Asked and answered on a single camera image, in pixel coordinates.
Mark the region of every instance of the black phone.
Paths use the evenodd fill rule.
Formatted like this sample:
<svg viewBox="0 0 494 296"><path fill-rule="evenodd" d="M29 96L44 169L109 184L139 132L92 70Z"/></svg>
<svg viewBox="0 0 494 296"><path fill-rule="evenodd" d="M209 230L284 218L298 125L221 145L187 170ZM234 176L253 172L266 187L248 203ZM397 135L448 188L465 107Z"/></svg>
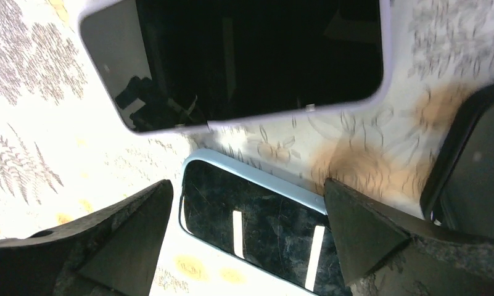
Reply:
<svg viewBox="0 0 494 296"><path fill-rule="evenodd" d="M182 204L198 239L318 295L352 294L323 213L202 160L186 166Z"/></svg>
<svg viewBox="0 0 494 296"><path fill-rule="evenodd" d="M421 194L427 219L494 238L494 85L458 110Z"/></svg>

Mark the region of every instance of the tablecloth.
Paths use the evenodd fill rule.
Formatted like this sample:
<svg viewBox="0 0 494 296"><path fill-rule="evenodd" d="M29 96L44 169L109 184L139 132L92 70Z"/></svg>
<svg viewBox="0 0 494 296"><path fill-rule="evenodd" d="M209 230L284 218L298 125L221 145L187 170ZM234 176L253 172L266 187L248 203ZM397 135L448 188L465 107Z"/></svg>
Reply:
<svg viewBox="0 0 494 296"><path fill-rule="evenodd" d="M319 194L337 178L421 216L419 196L457 108L494 82L494 0L397 0L381 104L144 138L114 128L122 123L68 22L77 3L0 0L0 239L66 223L163 178L179 192L179 168L201 147ZM204 268L197 252L165 256ZM198 279L162 267L165 256L153 291L197 293Z"/></svg>

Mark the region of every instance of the black phone case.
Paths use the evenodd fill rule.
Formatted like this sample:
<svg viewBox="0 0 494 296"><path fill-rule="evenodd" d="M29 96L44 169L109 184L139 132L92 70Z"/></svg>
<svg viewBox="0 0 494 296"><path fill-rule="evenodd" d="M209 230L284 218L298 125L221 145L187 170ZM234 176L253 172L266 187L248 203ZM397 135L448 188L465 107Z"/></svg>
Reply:
<svg viewBox="0 0 494 296"><path fill-rule="evenodd" d="M452 175L474 128L485 112L492 108L494 108L494 84L475 92L459 108L421 194L419 202L425 219L443 221L444 226L456 229L456 221L464 218L460 217L460 213L455 211L444 198L443 188Z"/></svg>

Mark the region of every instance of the phone screen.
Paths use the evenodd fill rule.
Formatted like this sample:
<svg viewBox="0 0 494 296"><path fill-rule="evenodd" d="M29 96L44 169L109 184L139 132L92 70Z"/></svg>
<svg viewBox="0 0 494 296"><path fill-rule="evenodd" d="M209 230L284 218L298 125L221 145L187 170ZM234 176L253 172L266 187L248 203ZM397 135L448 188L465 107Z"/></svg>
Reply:
<svg viewBox="0 0 494 296"><path fill-rule="evenodd" d="M207 162L183 180L186 230L224 252L318 295L345 287L327 216Z"/></svg>

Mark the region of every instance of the table surface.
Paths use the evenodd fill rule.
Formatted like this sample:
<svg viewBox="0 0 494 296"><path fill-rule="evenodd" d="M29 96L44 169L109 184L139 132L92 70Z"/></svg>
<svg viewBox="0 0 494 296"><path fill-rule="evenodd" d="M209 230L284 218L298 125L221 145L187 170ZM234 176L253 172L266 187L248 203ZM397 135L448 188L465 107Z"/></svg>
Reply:
<svg viewBox="0 0 494 296"><path fill-rule="evenodd" d="M391 2L393 78L378 106L144 138L114 128L121 122L68 23L78 2L0 0L0 239L74 220L159 179L179 185L176 168L199 147L320 194L337 178L421 216L457 108L494 82L494 0ZM201 254L169 250L155 290L195 291L196 279L161 264Z"/></svg>

